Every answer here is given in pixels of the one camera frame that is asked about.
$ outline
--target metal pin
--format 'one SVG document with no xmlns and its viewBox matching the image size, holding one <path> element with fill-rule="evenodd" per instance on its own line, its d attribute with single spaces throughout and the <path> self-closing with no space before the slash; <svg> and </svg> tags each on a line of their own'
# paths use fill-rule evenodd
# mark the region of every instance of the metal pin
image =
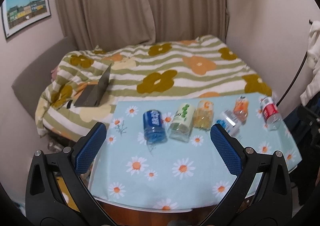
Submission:
<svg viewBox="0 0 320 226">
<path fill-rule="evenodd" d="M 276 156 L 277 157 L 282 157 L 282 153 L 280 151 L 276 151 Z"/>
<path fill-rule="evenodd" d="M 248 154 L 252 154 L 253 153 L 253 149 L 252 148 L 246 148 L 245 152 L 247 152 Z"/>
<path fill-rule="evenodd" d="M 63 149 L 63 153 L 69 153 L 71 151 L 71 147 L 65 147 Z"/>
<path fill-rule="evenodd" d="M 35 156 L 36 156 L 36 157 L 39 157 L 39 155 L 41 155 L 41 150 L 37 150 L 37 151 L 35 152 Z"/>
</svg>

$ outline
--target red label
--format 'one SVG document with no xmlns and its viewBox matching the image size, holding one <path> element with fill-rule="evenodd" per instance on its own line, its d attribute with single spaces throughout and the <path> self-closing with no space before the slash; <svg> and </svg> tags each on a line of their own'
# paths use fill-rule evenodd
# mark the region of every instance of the red label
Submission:
<svg viewBox="0 0 320 226">
<path fill-rule="evenodd" d="M 276 106 L 274 105 L 274 103 L 270 103 L 264 107 L 262 113 L 263 113 L 264 119 L 267 121 L 271 115 L 277 114 L 278 110 L 276 109 Z"/>
</svg>

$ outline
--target white cloth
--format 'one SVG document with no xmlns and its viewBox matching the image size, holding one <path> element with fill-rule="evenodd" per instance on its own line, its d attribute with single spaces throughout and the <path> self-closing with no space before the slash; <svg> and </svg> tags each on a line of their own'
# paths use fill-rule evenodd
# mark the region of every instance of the white cloth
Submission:
<svg viewBox="0 0 320 226">
<path fill-rule="evenodd" d="M 313 69 L 313 79 L 300 95 L 303 106 L 320 92 L 320 21 L 314 21 L 308 38 L 307 64 Z"/>
</svg>

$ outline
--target bottle with red label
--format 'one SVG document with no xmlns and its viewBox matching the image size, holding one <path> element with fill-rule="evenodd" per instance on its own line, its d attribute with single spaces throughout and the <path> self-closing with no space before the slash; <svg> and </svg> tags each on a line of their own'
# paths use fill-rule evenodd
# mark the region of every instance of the bottle with red label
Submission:
<svg viewBox="0 0 320 226">
<path fill-rule="evenodd" d="M 269 130 L 277 130 L 281 123 L 281 115 L 271 97 L 264 98 L 260 103 L 262 115 Z"/>
</svg>

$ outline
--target textured blue pad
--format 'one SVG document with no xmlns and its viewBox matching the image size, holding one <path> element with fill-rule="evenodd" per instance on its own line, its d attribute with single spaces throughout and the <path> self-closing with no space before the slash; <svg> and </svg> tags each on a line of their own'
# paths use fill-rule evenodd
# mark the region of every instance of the textured blue pad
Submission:
<svg viewBox="0 0 320 226">
<path fill-rule="evenodd" d="M 210 138 L 218 150 L 223 162 L 226 164 L 229 172 L 239 176 L 242 171 L 241 159 L 230 145 L 229 141 L 216 126 L 211 127 Z"/>
<path fill-rule="evenodd" d="M 106 136 L 106 126 L 101 124 L 76 157 L 75 171 L 78 176 L 88 171 Z"/>
</svg>

